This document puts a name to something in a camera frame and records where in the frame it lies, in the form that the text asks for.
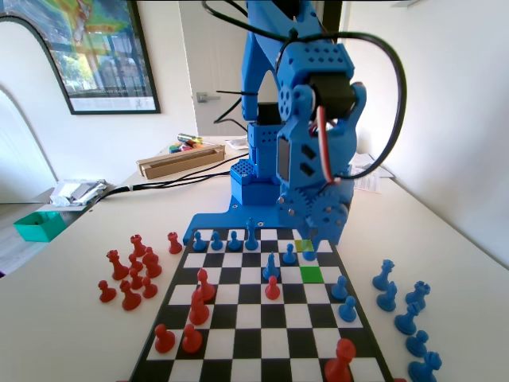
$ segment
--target blue pawn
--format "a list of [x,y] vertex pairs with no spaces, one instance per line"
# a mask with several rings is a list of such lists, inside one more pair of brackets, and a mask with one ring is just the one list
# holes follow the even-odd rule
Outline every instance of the blue pawn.
[[407,336],[411,336],[415,333],[417,328],[414,324],[414,317],[419,314],[419,304],[412,302],[406,308],[406,314],[398,314],[394,319],[396,328]]
[[214,251],[218,251],[223,247],[223,242],[220,240],[220,234],[217,231],[212,233],[212,242],[210,246]]
[[283,255],[283,263],[292,265],[295,264],[296,261],[297,257],[293,253],[293,244],[288,243],[286,246],[286,253]]
[[428,352],[426,345],[424,345],[428,339],[428,333],[424,330],[419,330],[415,337],[408,337],[406,339],[406,348],[416,357],[423,357]]
[[345,300],[348,296],[347,278],[341,275],[337,278],[337,283],[332,286],[331,294],[336,300]]
[[408,374],[413,382],[437,382],[433,370],[438,370],[441,366],[442,360],[438,353],[429,352],[424,356],[424,363],[410,362]]
[[241,246],[242,243],[239,240],[237,240],[237,231],[231,231],[231,240],[230,243],[228,243],[228,247],[232,251],[238,251]]
[[203,251],[207,247],[207,243],[205,243],[201,239],[201,233],[195,232],[194,239],[195,241],[194,244],[192,245],[192,249],[194,249],[195,251]]
[[340,305],[340,317],[343,321],[353,322],[357,317],[357,312],[354,308],[356,305],[356,299],[352,296],[347,297],[347,301]]
[[419,304],[419,307],[421,310],[423,310],[426,307],[426,303],[424,301],[424,296],[428,295],[431,291],[431,288],[428,284],[426,284],[424,281],[417,281],[414,285],[415,291],[410,292],[406,295],[405,301],[407,304],[410,304],[412,302],[416,302]]

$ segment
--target green square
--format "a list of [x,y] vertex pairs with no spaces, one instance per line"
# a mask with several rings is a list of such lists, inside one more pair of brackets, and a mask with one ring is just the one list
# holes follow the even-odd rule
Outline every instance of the green square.
[[297,252],[314,252],[311,240],[295,240],[295,251]]
[[301,275],[303,283],[324,282],[324,278],[321,277],[320,267],[301,267]]

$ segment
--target blue chess piece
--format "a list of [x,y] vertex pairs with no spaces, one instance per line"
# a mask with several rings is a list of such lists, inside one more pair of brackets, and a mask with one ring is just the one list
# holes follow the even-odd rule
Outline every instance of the blue chess piece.
[[239,240],[237,240],[237,231],[231,231],[231,240],[230,243],[228,243],[228,247],[232,251],[238,251],[241,246],[242,243]]
[[417,330],[414,324],[414,317],[419,314],[419,304],[412,302],[406,308],[406,314],[398,314],[394,318],[396,328],[407,336],[411,336]]
[[192,245],[192,249],[195,251],[203,251],[207,247],[207,243],[205,243],[201,239],[201,233],[195,232],[194,233],[194,244]]
[[345,300],[348,296],[347,278],[341,275],[337,278],[337,283],[332,286],[331,294],[336,300]]
[[423,310],[426,307],[426,303],[424,301],[424,296],[429,294],[429,292],[431,291],[431,288],[424,281],[417,281],[415,283],[414,287],[415,287],[415,291],[407,294],[405,297],[405,301],[407,304],[416,302],[417,304],[419,304],[419,307],[421,308],[421,310]]
[[214,251],[218,251],[223,247],[223,242],[220,240],[220,234],[217,231],[212,233],[212,242],[210,246]]
[[389,287],[387,288],[387,292],[379,294],[376,298],[376,303],[380,308],[385,310],[386,312],[392,312],[396,309],[396,293],[398,293],[398,288],[394,281],[389,283]]
[[248,238],[246,242],[246,249],[249,251],[254,251],[256,248],[258,248],[258,241],[255,237],[255,223],[253,221],[253,218],[250,217],[247,221],[247,232],[248,232]]
[[354,308],[357,301],[354,297],[348,296],[347,301],[343,305],[340,305],[340,317],[343,321],[353,322],[357,317],[357,312]]
[[442,360],[438,353],[429,352],[424,356],[424,362],[410,362],[408,365],[408,374],[413,382],[437,382],[433,375],[433,370],[438,370],[442,366]]
[[274,253],[270,253],[269,259],[267,260],[267,265],[263,270],[263,278],[269,281],[270,276],[276,276],[276,279],[279,277],[279,270],[276,268],[276,264],[274,262]]
[[293,244],[288,243],[286,246],[286,253],[283,255],[283,263],[292,265],[295,264],[296,261],[297,257],[293,253]]
[[423,357],[428,352],[426,345],[424,345],[428,339],[428,333],[424,330],[419,330],[415,337],[408,337],[406,339],[406,348],[416,357]]
[[380,275],[375,276],[373,278],[373,285],[376,289],[385,291],[389,287],[389,280],[387,277],[389,273],[392,272],[392,268],[394,268],[394,263],[390,260],[383,260],[382,264],[382,273]]

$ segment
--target door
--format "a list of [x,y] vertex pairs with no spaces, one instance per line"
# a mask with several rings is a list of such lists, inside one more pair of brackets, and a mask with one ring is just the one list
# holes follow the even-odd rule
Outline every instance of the door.
[[32,131],[0,88],[0,203],[29,203],[56,184]]

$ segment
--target chessboard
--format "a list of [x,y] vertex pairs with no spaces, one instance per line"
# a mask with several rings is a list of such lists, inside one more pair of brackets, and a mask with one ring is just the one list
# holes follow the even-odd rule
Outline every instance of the chessboard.
[[[323,241],[314,261],[297,252],[297,262],[286,265],[282,257],[287,244],[301,239],[297,230],[256,229],[256,250],[242,245],[232,251],[227,241],[234,230],[238,240],[247,238],[245,228],[198,229],[207,247],[198,252],[193,250],[192,240],[188,243],[131,382],[322,381],[325,364],[336,358],[341,338],[356,346],[356,357],[349,365],[354,382],[393,380],[335,245]],[[209,245],[213,231],[224,244],[218,251]],[[281,271],[281,293],[275,300],[266,297],[268,282],[262,276],[271,252]],[[196,353],[188,354],[181,341],[184,327],[190,323],[191,296],[199,286],[201,268],[207,271],[208,282],[216,286],[216,295],[205,303],[210,310],[208,320],[196,326],[203,344]],[[338,309],[344,301],[331,295],[340,275],[347,278],[348,294],[357,300],[353,322],[340,318]],[[154,348],[154,329],[161,323],[176,340],[164,354]]]

